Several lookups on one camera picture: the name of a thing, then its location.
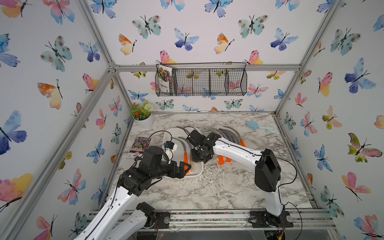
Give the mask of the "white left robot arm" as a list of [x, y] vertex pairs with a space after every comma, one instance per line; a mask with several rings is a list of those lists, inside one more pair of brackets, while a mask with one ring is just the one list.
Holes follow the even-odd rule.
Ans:
[[78, 240], [126, 240], [138, 230], [157, 224], [156, 209], [146, 202], [136, 205], [121, 224], [118, 220], [135, 204], [141, 193], [163, 177], [182, 179], [191, 169], [188, 162], [171, 160], [160, 147], [150, 146], [143, 155], [135, 157], [133, 165], [123, 172], [111, 198], [77, 236]]

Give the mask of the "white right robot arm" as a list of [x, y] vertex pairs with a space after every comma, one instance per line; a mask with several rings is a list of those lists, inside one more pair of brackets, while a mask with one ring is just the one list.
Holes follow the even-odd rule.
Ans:
[[282, 215], [284, 206], [278, 191], [282, 169], [273, 151], [252, 150], [218, 134], [209, 133], [208, 136], [204, 136], [196, 130], [188, 134], [187, 141], [194, 146], [191, 153], [192, 161], [195, 163], [207, 163], [214, 155], [218, 155], [251, 169], [255, 175], [255, 185], [264, 191], [267, 213], [276, 217]]

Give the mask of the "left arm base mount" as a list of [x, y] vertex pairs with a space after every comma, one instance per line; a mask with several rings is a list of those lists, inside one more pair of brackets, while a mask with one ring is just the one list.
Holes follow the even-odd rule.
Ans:
[[171, 222], [171, 213], [167, 211], [158, 211], [146, 202], [139, 203], [136, 210], [143, 213], [146, 220], [144, 228], [146, 229], [168, 229]]

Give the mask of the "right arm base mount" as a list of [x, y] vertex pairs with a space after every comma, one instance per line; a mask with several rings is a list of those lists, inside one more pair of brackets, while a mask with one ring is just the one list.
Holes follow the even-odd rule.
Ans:
[[250, 211], [248, 222], [253, 228], [292, 228], [294, 226], [292, 217], [285, 207], [283, 207], [282, 213], [279, 216], [274, 216], [266, 210]]

